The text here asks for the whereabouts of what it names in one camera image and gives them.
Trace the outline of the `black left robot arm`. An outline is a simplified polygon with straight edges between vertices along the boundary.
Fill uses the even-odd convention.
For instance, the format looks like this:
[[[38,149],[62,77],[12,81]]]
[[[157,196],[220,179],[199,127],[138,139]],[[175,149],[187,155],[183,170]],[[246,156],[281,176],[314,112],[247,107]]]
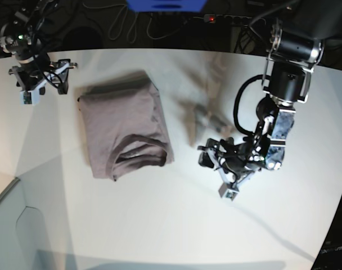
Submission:
[[[235,181],[260,171],[277,170],[285,156],[286,138],[294,125],[297,102],[308,98],[311,76],[322,59],[325,40],[342,29],[342,1],[289,1],[259,15],[262,19],[287,7],[295,7],[288,20],[277,19],[272,26],[267,63],[263,74],[248,83],[260,80],[265,97],[256,107],[258,123],[255,131],[239,123],[239,105],[244,83],[235,98],[233,120],[244,141],[233,138],[209,139],[201,152],[199,164],[214,169],[222,176],[231,173]]]

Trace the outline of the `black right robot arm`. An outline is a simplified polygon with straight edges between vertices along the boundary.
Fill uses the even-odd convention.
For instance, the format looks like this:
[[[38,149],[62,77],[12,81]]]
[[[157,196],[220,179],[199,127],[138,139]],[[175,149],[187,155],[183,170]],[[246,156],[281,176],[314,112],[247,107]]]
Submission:
[[[52,61],[48,55],[52,42],[46,42],[41,27],[46,12],[58,1],[21,1],[20,7],[1,27],[0,47],[17,61],[8,70],[16,78],[16,86],[27,104],[32,93],[43,95],[46,84],[56,88],[58,94],[68,92],[69,70],[74,68],[69,59]]]

